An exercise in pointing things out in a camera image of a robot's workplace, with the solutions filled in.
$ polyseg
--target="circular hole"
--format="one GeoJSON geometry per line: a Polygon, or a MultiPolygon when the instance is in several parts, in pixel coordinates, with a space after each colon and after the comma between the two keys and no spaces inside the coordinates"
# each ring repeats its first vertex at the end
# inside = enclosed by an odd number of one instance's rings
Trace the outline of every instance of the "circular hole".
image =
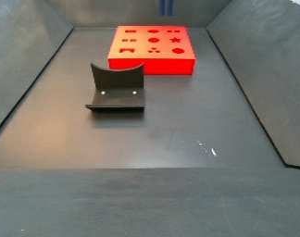
{"type": "Polygon", "coordinates": [[[150,38],[148,41],[152,42],[152,43],[157,43],[160,41],[160,39],[158,38],[150,38]]]}
{"type": "Polygon", "coordinates": [[[175,52],[176,54],[184,54],[184,53],[185,53],[185,50],[184,50],[183,48],[175,48],[175,49],[173,49],[173,52],[175,52]]]}
{"type": "Polygon", "coordinates": [[[158,30],[149,30],[149,33],[158,33],[158,30]]]}

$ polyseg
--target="red shape sorter box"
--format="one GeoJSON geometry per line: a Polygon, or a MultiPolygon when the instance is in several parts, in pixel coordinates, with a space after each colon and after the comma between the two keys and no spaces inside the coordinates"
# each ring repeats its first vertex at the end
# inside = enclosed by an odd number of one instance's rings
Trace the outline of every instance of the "red shape sorter box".
{"type": "Polygon", "coordinates": [[[109,67],[130,69],[144,63],[145,74],[192,75],[195,52],[185,27],[120,26],[109,51],[109,67]]]}

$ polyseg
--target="star-shaped hole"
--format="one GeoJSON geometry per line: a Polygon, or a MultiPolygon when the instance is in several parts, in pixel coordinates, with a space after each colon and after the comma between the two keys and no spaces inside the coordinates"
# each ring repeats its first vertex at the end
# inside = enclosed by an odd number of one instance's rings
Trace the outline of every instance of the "star-shaped hole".
{"type": "Polygon", "coordinates": [[[173,43],[181,43],[181,39],[179,39],[179,38],[171,39],[171,41],[172,41],[173,43]]]}

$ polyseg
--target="black bracket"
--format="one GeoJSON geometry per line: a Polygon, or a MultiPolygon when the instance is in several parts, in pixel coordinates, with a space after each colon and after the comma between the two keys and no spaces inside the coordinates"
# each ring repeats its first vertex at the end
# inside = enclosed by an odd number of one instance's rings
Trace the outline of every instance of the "black bracket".
{"type": "Polygon", "coordinates": [[[144,110],[144,65],[133,69],[110,70],[92,64],[96,81],[93,111],[100,110],[144,110]]]}

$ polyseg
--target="gray wall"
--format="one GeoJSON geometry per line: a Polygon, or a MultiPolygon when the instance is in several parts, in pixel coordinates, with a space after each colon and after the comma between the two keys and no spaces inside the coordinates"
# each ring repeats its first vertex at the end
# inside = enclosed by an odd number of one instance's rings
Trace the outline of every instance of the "gray wall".
{"type": "Polygon", "coordinates": [[[0,1],[0,124],[72,29],[44,0],[0,1]]]}
{"type": "Polygon", "coordinates": [[[163,17],[160,0],[49,0],[77,27],[145,24],[207,27],[231,1],[175,0],[175,15],[163,17]]]}
{"type": "Polygon", "coordinates": [[[300,166],[300,6],[235,0],[209,33],[285,162],[300,166]]]}

